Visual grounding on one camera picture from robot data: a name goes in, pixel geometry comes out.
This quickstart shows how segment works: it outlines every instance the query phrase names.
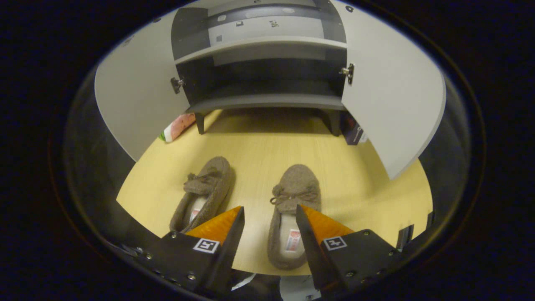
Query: table surface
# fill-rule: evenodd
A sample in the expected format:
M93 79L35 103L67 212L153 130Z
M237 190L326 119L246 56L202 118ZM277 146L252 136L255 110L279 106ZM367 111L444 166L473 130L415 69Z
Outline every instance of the table surface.
M206 116L207 132L190 127L177 140L155 139L135 164L117 201L155 235L169 232L169 221L190 172L198 173L214 156L228 159L235 172L224 212L241 205L245 227L233 268L271 275L310 274L273 267L267 256L273 214L271 190L293 164L307 165L322 192L322 212L355 231L375 231L392 246L399 230L414 224L413 238L425 230L432 211L431 191L416 160L400 177L389 180L371 143L348 146L334 137L308 109L218 110Z

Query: door hinge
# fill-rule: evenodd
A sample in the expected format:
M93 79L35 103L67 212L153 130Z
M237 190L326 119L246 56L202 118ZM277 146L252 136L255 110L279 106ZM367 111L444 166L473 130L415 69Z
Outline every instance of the door hinge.
M186 83L184 82L183 79L178 80L178 79L176 79L174 77L171 78L171 86L173 86L173 90L174 90L175 94L180 93L180 87L183 87L185 85L186 85Z
M342 69L340 69L340 72L338 72L338 74L343 74L347 76L347 83L351 85L353 83L353 70L354 69L355 69L355 65L353 65L353 63L350 63L348 68L343 67Z

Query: cabinet leg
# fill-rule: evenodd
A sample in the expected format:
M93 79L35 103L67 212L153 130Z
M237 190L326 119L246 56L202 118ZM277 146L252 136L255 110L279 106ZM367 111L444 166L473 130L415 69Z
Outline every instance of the cabinet leg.
M197 130L199 134L204 134L204 114L195 113L195 122L197 123Z
M337 110L323 110L329 119L329 128L334 136L340 135L340 111Z

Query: metal bracket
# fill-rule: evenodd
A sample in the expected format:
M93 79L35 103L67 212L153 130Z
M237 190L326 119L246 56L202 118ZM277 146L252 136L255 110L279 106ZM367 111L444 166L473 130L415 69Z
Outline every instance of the metal bracket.
M401 252L372 230L327 238L318 245L301 206L297 207L296 221L314 287L321 290L326 299L344 297L376 283L400 260Z
M429 229L434 223L434 211L431 211L427 215L427 225L425 226L425 229Z
M173 86L173 90L174 90L174 93L175 94L178 94L180 93L180 87L184 87L186 85L186 83L184 82L183 79L181 80L178 80L176 78L171 78L171 86Z
M338 74L343 74L347 76L347 83L351 85L353 83L353 71L354 70L355 70L355 65L353 65L353 63L349 63L349 67L348 68L343 67L342 69L340 69L340 72L338 72Z
M225 244L171 231L136 260L161 278L189 291L221 297L231 290L232 262L245 224L243 207Z
M405 247L407 244L410 243L412 240L412 233L414 232L414 224L403 228L399 231L398 234L398 243L396 245L396 249L400 252L403 251L403 247Z

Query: white cabinet door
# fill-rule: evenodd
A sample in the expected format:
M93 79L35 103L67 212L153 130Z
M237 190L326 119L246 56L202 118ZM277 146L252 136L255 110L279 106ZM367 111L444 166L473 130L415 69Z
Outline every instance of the white cabinet door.
M355 65L342 103L393 179L435 134L446 102L444 77L426 53L393 27L356 7L331 1L346 31L347 64Z
M95 77L98 109L111 133L134 159L189 108L183 89L175 94L170 79L179 79L171 49L176 10L152 22L113 49Z

